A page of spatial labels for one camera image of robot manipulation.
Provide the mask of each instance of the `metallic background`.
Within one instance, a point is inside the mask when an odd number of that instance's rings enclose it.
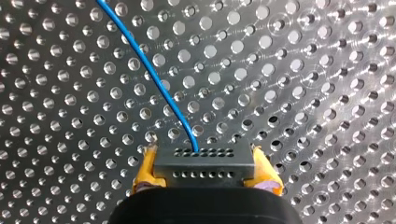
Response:
[[[304,223],[396,223],[396,2],[109,3],[199,141],[262,145]],[[93,0],[0,2],[0,222],[106,223],[181,126]]]

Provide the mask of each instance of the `yellow tape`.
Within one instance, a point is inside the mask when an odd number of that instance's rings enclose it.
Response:
[[[141,182],[147,182],[154,186],[166,187],[165,179],[155,178],[153,174],[153,165],[155,160],[155,154],[157,153],[157,146],[149,146],[145,152],[145,158],[140,166],[139,172],[134,179],[132,186],[133,193],[136,193],[136,186]]]
[[[280,188],[273,189],[273,193],[276,195],[281,195],[283,190],[283,182],[277,175],[274,167],[265,157],[262,152],[262,147],[255,147],[253,149],[253,159],[254,159],[254,179],[249,179],[245,181],[245,187],[254,187],[263,181],[275,181],[280,185]]]

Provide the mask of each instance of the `blue cable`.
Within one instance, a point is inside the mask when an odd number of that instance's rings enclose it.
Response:
[[[126,37],[128,40],[129,44],[131,45],[132,49],[136,52],[137,56],[139,57],[140,61],[145,65],[146,69],[148,70],[148,73],[150,74],[152,80],[154,81],[155,85],[157,86],[158,90],[160,90],[161,94],[163,95],[163,98],[165,98],[166,102],[171,106],[173,112],[176,114],[177,118],[181,121],[183,124],[183,128],[187,133],[187,136],[190,138],[192,149],[195,152],[199,151],[198,148],[198,142],[195,136],[192,134],[192,129],[190,127],[190,124],[187,122],[187,120],[184,118],[183,114],[181,113],[180,109],[178,108],[177,104],[175,101],[172,99],[171,95],[169,92],[166,90],[166,88],[163,86],[161,83],[160,78],[157,75],[157,72],[155,72],[154,67],[151,65],[149,62],[148,58],[146,57],[145,53],[139,48],[139,45],[137,42],[134,40],[134,38],[131,36],[129,33],[128,29],[126,26],[122,23],[120,18],[114,13],[114,11],[108,6],[106,3],[106,0],[96,0],[96,2],[99,4],[99,6],[102,8],[102,10],[110,17],[111,20],[116,23],[117,27],[119,27],[120,31],[122,34]]]

